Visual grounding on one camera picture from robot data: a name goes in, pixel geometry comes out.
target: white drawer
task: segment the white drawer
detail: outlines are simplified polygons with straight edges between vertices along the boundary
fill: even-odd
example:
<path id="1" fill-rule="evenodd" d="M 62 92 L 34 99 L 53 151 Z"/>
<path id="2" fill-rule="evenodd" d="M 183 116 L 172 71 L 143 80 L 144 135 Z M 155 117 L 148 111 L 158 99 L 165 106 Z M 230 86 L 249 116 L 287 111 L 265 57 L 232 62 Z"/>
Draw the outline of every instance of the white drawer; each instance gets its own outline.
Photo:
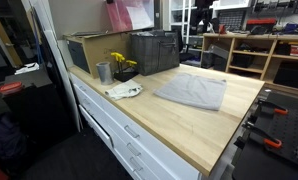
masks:
<path id="1" fill-rule="evenodd" d="M 89 126 L 94 131 L 96 131 L 96 133 L 102 139 L 102 141 L 109 147 L 109 149 L 111 149 L 112 144 L 111 144 L 110 136 L 105 132 L 105 130 L 103 130 L 98 125 L 98 123 L 96 123 L 96 121 L 87 113 L 87 111 L 81 105 L 79 105 L 79 108 L 80 108 L 81 114 L 85 117 L 85 119 L 88 122 Z"/>
<path id="2" fill-rule="evenodd" d="M 107 122 L 102 108 L 100 108 L 87 94 L 81 91 L 76 84 L 74 84 L 74 88 L 80 104 L 98 121 L 101 126 L 106 128 Z"/>
<path id="3" fill-rule="evenodd" d="M 90 88 L 86 83 L 81 81 L 77 76 L 71 73 L 71 79 L 74 84 L 76 84 L 76 88 L 87 94 L 100 108 L 102 108 L 101 96 Z"/>
<path id="4" fill-rule="evenodd" d="M 116 124 L 120 125 L 124 133 L 120 132 L 119 134 L 127 134 L 129 138 L 138 143 L 139 147 L 146 149 L 148 154 L 152 156 L 152 159 L 156 160 L 157 163 L 161 165 L 168 174 L 175 179 L 199 179 L 199 171 L 197 169 L 195 169 L 175 152 L 149 134 L 146 130 L 136 124 L 132 119 L 122 113 L 106 99 L 103 99 L 102 102 L 104 112 L 108 116 L 106 118 L 108 124 L 112 125 L 112 122 L 110 121 L 115 121 Z M 155 169 L 150 164 L 147 165 L 149 168 L 152 168 L 152 170 Z M 153 170 L 153 172 L 158 176 L 158 178 L 164 178 L 160 176 L 160 174 L 163 174 L 161 170 Z"/>
<path id="5" fill-rule="evenodd" d="M 120 135 L 118 136 L 117 134 L 112 133 L 112 141 L 113 153 L 134 179 L 158 179 L 142 161 L 138 160 L 130 153 L 126 148 L 126 144 L 121 140 Z"/>
<path id="6" fill-rule="evenodd" d="M 142 146 L 133 138 L 131 138 L 123 129 L 123 127 L 117 124 L 115 120 L 111 119 L 110 116 L 107 116 L 107 122 L 110 129 L 116 134 L 119 134 L 119 137 L 125 143 L 125 148 L 127 148 L 130 153 L 132 153 L 136 157 L 136 159 L 143 161 L 149 167 L 149 169 L 152 170 L 154 174 L 159 177 L 159 179 L 177 179 L 176 177 L 174 177 L 175 175 L 173 175 L 170 170 L 168 171 L 168 167 L 164 167 L 162 164 L 159 164 L 154 156 L 146 149 L 146 147 Z"/>

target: white wall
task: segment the white wall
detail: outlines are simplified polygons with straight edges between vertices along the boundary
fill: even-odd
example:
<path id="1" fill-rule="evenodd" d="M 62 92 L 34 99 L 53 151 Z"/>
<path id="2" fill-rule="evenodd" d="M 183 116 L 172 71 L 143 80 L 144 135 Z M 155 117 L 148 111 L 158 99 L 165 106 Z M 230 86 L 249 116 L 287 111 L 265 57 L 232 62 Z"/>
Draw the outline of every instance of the white wall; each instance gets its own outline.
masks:
<path id="1" fill-rule="evenodd" d="M 170 30 L 169 27 L 169 0 L 164 0 L 162 2 L 162 28 L 164 30 Z"/>
<path id="2" fill-rule="evenodd" d="M 57 39 L 78 31 L 112 30 L 104 0 L 50 0 Z"/>

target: black chair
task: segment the black chair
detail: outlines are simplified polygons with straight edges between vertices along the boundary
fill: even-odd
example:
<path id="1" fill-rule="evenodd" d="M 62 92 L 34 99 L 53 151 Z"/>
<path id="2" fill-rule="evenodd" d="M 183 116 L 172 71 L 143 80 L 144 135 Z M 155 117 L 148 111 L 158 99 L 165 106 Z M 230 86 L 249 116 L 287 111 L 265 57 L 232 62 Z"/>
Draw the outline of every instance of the black chair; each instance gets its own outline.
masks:
<path id="1" fill-rule="evenodd" d="M 180 52 L 179 53 L 180 63 L 183 61 L 193 59 L 195 57 L 195 55 L 188 53 L 188 49 L 192 45 L 183 43 L 181 31 L 177 31 L 177 34 L 178 34 L 178 44 L 179 44 L 179 52 Z"/>

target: pink bag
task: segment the pink bag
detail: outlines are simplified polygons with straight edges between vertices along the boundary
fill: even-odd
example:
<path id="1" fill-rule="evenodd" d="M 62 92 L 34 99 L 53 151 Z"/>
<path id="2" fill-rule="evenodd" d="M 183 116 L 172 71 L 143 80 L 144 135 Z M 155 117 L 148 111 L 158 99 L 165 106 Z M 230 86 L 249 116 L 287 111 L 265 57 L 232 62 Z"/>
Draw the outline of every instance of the pink bag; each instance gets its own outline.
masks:
<path id="1" fill-rule="evenodd" d="M 132 24 L 132 17 L 128 12 L 128 8 L 129 10 L 131 8 L 135 8 L 145 11 L 143 2 L 148 3 L 149 1 L 150 0 L 115 0 L 113 3 L 107 4 L 107 10 L 109 13 L 113 31 L 121 32 L 139 29 L 139 26 L 135 26 L 135 24 Z"/>

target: metal cup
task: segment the metal cup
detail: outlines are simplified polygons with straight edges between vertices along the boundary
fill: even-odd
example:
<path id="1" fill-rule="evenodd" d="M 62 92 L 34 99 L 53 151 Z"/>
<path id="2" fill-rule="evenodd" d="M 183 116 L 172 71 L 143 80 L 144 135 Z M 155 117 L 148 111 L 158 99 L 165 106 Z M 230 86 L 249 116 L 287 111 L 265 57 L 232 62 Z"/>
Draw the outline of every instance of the metal cup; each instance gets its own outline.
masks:
<path id="1" fill-rule="evenodd" d="M 113 83 L 113 76 L 110 67 L 110 62 L 100 62 L 96 64 L 101 85 L 109 85 Z"/>

